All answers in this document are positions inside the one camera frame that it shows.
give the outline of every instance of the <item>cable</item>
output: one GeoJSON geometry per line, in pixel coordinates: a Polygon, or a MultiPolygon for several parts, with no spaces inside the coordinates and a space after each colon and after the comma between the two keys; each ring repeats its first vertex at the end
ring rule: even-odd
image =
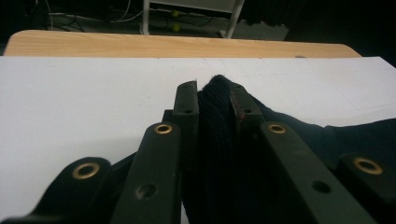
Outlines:
{"type": "Polygon", "coordinates": [[[132,0],[129,0],[129,1],[128,1],[128,6],[126,7],[125,13],[121,16],[121,18],[119,18],[119,19],[116,20],[116,21],[122,21],[122,20],[125,18],[126,14],[128,14],[129,7],[131,6],[131,2],[132,2],[132,0]]]}
{"type": "Polygon", "coordinates": [[[82,28],[81,24],[78,22],[77,20],[77,15],[67,15],[65,13],[50,13],[51,16],[55,16],[53,17],[53,21],[52,21],[52,30],[53,28],[57,28],[57,29],[61,29],[64,31],[71,31],[69,29],[67,29],[66,27],[69,28],[73,28],[75,30],[79,30],[81,32],[85,32],[84,29],[82,28]],[[57,22],[57,20],[55,20],[56,18],[61,18],[63,22],[57,22]]]}
{"type": "Polygon", "coordinates": [[[143,13],[143,10],[140,11],[139,13],[137,13],[134,17],[126,19],[126,20],[116,20],[116,21],[111,21],[111,22],[125,22],[125,21],[133,21],[135,19],[137,19],[141,14],[143,13]]]}
{"type": "Polygon", "coordinates": [[[184,13],[184,14],[181,14],[181,15],[179,14],[178,17],[179,18],[181,18],[181,17],[211,18],[211,17],[208,17],[208,16],[203,15],[203,14],[196,14],[196,13],[192,13],[192,12],[187,12],[187,13],[184,13]]]}
{"type": "Polygon", "coordinates": [[[47,5],[47,9],[49,10],[49,19],[50,19],[50,29],[53,31],[53,19],[52,19],[52,13],[50,12],[50,5],[47,0],[44,0],[47,5]]]}
{"type": "Polygon", "coordinates": [[[165,20],[166,24],[165,24],[165,26],[156,26],[156,25],[153,25],[152,23],[148,23],[148,25],[149,25],[150,27],[153,27],[153,28],[156,28],[156,29],[167,29],[167,28],[169,27],[169,20],[168,20],[168,17],[165,16],[165,15],[163,15],[163,14],[161,13],[161,11],[158,10],[158,9],[155,10],[155,11],[156,11],[156,12],[152,13],[152,15],[158,16],[158,17],[162,17],[162,18],[165,20]]]}
{"type": "Polygon", "coordinates": [[[188,24],[188,25],[206,26],[206,25],[208,25],[208,24],[213,20],[213,17],[210,17],[208,21],[203,22],[202,24],[192,23],[192,22],[189,22],[189,21],[182,21],[182,20],[178,20],[178,19],[175,19],[175,18],[172,18],[172,20],[173,20],[173,21],[179,21],[179,22],[182,22],[182,23],[186,23],[186,24],[188,24]]]}
{"type": "Polygon", "coordinates": [[[65,16],[66,16],[66,17],[75,17],[75,16],[76,16],[76,18],[79,18],[79,19],[85,20],[85,21],[100,21],[100,22],[104,22],[104,21],[102,21],[102,20],[98,20],[98,19],[90,18],[90,17],[78,16],[78,15],[76,15],[76,14],[74,14],[74,15],[65,15],[65,16]]]}

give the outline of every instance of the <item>screw hole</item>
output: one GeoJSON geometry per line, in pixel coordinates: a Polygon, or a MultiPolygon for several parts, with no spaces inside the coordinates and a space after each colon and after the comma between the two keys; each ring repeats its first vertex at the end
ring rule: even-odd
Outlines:
{"type": "Polygon", "coordinates": [[[330,193],[330,186],[322,181],[316,180],[312,183],[312,188],[319,193],[330,193]]]}
{"type": "Polygon", "coordinates": [[[81,169],[79,169],[78,174],[79,175],[88,175],[88,174],[92,173],[92,171],[93,171],[93,167],[85,166],[85,167],[82,167],[81,169]]]}
{"type": "Polygon", "coordinates": [[[277,124],[270,125],[268,128],[273,133],[285,133],[286,132],[286,129],[284,127],[277,125],[277,124]]]}
{"type": "Polygon", "coordinates": [[[157,188],[152,184],[147,184],[138,188],[135,192],[136,198],[139,200],[146,200],[157,193],[157,188]]]}
{"type": "Polygon", "coordinates": [[[158,134],[166,134],[172,132],[172,126],[167,124],[160,124],[154,128],[154,132],[158,134]]]}

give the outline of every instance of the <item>dark fabric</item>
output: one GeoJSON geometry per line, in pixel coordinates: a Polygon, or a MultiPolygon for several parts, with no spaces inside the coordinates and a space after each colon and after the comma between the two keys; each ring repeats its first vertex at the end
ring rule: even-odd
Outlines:
{"type": "MultiPolygon", "coordinates": [[[[183,195],[186,212],[191,224],[272,223],[255,189],[260,158],[236,153],[229,82],[223,76],[215,76],[198,92],[201,167],[199,172],[188,174],[189,185],[184,183],[189,186],[183,195]]],[[[396,119],[322,128],[275,112],[253,99],[265,120],[289,125],[331,169],[351,152],[364,153],[396,169],[396,119]]]]}

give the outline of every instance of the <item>dark background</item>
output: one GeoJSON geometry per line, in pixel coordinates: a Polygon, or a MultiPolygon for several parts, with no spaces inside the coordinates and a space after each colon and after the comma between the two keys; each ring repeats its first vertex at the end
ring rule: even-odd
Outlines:
{"type": "MultiPolygon", "coordinates": [[[[0,0],[0,43],[21,30],[43,29],[45,2],[0,0]]],[[[89,13],[106,20],[109,6],[125,8],[127,0],[57,0],[77,14],[89,13]]],[[[133,0],[139,9],[143,0],[133,0]]],[[[396,16],[390,1],[377,0],[246,0],[240,20],[286,25],[286,41],[339,43],[362,56],[380,56],[396,66],[396,16]]],[[[204,12],[224,17],[224,14],[204,12]]]]}

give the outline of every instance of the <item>white table surface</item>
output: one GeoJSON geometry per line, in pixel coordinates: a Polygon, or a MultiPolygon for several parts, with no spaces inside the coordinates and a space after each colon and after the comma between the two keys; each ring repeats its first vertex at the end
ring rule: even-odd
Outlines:
{"type": "Polygon", "coordinates": [[[275,111],[321,126],[396,118],[380,58],[0,58],[0,220],[29,213],[70,162],[114,163],[172,109],[177,85],[223,74],[275,111]]]}

